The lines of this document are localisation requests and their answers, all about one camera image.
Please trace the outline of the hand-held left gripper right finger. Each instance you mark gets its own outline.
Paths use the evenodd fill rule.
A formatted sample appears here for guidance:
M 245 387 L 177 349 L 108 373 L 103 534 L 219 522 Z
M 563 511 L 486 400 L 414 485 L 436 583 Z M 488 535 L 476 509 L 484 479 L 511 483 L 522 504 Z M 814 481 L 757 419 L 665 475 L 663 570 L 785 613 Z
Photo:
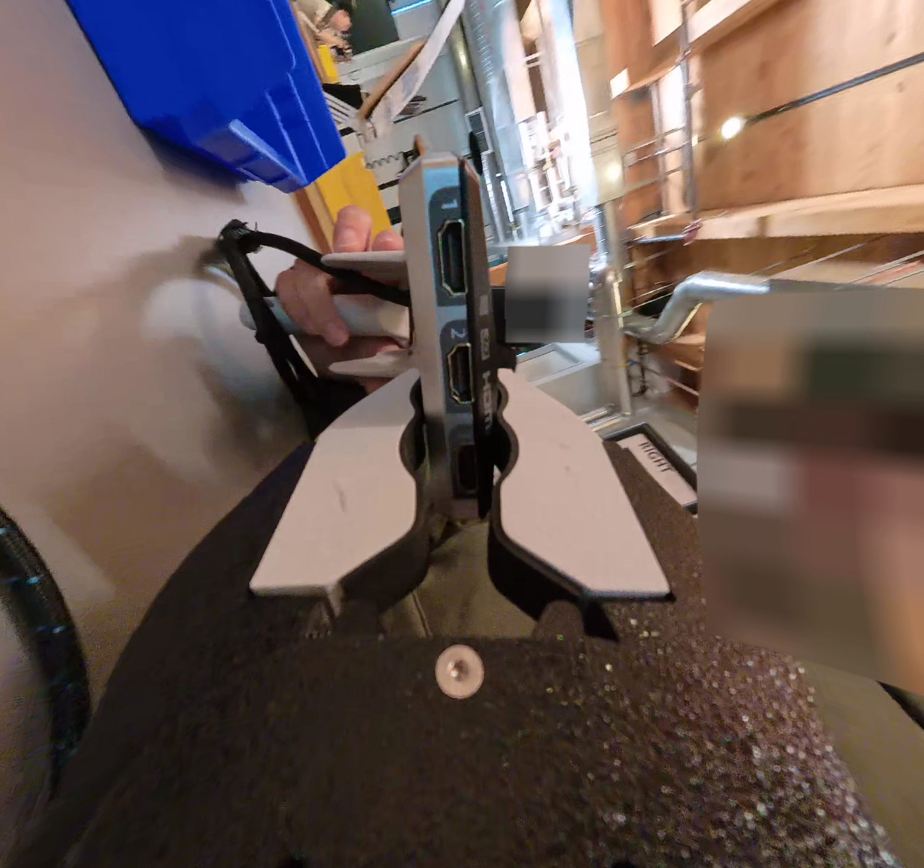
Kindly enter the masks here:
M 604 441 L 513 370 L 498 390 L 491 583 L 535 622 L 564 604 L 584 636 L 616 641 L 609 604 L 664 601 L 671 587 Z

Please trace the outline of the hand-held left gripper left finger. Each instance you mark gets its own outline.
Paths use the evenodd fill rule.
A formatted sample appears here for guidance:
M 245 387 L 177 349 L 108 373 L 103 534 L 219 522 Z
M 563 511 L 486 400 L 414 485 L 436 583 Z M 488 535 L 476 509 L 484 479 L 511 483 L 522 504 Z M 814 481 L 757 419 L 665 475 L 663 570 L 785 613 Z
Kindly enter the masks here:
M 317 438 L 249 590 L 384 612 L 428 565 L 420 373 L 407 370 Z

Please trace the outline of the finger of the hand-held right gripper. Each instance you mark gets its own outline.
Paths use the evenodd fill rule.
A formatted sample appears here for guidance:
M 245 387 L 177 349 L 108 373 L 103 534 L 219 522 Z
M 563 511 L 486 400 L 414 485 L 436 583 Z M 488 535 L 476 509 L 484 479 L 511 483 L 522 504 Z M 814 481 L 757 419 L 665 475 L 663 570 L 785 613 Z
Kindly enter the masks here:
M 321 257 L 321 264 L 336 273 L 355 273 L 386 285 L 409 285 L 404 250 L 332 252 Z
M 396 348 L 380 350 L 363 359 L 332 363 L 332 374 L 352 379 L 394 379 L 414 367 L 413 351 Z

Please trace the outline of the grey metal switch box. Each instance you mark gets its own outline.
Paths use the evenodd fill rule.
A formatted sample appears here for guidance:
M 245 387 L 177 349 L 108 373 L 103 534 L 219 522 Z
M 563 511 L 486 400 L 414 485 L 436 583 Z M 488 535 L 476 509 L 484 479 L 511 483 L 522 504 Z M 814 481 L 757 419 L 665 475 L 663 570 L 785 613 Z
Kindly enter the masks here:
M 450 518 L 484 518 L 496 467 L 498 369 L 515 359 L 495 325 L 479 177 L 458 155 L 424 152 L 398 187 L 433 502 Z

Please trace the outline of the grey desk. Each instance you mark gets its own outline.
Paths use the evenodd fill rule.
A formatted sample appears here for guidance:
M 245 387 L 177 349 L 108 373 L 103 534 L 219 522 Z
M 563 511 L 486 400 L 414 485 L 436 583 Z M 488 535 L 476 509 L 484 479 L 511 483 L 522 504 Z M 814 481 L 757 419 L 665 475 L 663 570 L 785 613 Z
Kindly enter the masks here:
M 60 588 L 98 700 L 156 594 L 292 446 L 237 292 L 233 218 L 288 195 L 130 121 L 64 0 L 2 0 L 2 507 Z

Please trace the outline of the person's right hand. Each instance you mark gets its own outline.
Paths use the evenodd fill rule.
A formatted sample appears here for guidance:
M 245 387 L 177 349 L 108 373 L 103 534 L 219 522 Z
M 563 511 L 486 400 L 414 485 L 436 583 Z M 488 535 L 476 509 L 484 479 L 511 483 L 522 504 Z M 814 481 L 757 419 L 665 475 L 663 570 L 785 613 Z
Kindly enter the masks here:
M 392 228 L 374 236 L 372 217 L 359 206 L 348 205 L 338 213 L 334 222 L 334 252 L 403 248 L 403 238 Z M 305 261 L 295 260 L 276 278 L 274 289 L 286 314 L 303 332 L 321 339 L 331 350 L 350 342 L 347 326 L 334 305 L 331 276 Z

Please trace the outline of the yellow plastic bin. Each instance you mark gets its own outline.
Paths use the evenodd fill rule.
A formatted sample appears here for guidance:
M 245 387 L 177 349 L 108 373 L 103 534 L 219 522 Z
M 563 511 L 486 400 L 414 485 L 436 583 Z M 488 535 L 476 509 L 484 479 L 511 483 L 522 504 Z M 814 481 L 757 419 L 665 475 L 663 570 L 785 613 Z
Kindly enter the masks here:
M 372 234 L 392 227 L 391 219 L 375 176 L 362 152 L 352 153 L 305 189 L 306 203 L 323 235 L 332 240 L 334 225 L 347 206 L 370 214 Z

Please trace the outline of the black-framed white label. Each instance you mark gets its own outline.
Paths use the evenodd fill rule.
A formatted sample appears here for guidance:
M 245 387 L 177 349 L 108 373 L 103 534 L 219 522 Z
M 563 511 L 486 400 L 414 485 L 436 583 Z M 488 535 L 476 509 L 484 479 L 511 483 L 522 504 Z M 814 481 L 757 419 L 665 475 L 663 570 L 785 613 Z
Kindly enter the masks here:
M 661 488 L 691 516 L 698 515 L 696 469 L 650 423 L 636 423 L 603 438 L 632 454 Z

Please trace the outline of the silver bent metal pipe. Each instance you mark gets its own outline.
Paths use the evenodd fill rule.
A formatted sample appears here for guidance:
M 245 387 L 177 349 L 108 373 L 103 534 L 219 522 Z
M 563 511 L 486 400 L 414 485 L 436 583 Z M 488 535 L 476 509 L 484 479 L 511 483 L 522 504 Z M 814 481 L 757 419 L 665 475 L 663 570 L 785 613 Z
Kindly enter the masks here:
M 699 308 L 705 304 L 737 296 L 763 295 L 771 290 L 771 280 L 724 272 L 699 272 L 682 280 L 657 317 L 625 311 L 623 332 L 647 345 L 660 346 L 680 337 Z

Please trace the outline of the printed instruction sheet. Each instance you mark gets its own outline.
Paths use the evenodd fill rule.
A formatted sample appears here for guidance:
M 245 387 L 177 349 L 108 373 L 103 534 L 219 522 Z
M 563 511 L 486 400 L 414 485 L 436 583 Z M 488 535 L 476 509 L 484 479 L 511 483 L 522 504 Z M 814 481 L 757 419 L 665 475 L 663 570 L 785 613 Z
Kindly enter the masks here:
M 364 100 L 355 122 L 358 133 L 376 139 L 387 133 L 431 72 L 456 27 L 466 0 L 448 0 L 429 37 L 416 44 Z

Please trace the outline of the blue plastic bin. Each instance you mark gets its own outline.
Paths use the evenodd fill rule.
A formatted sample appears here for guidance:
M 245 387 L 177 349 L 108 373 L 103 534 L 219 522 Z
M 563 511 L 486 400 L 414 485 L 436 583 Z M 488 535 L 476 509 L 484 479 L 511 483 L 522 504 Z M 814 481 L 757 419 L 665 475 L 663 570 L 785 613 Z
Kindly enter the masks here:
M 132 120 L 284 193 L 346 157 L 289 0 L 65 0 Z

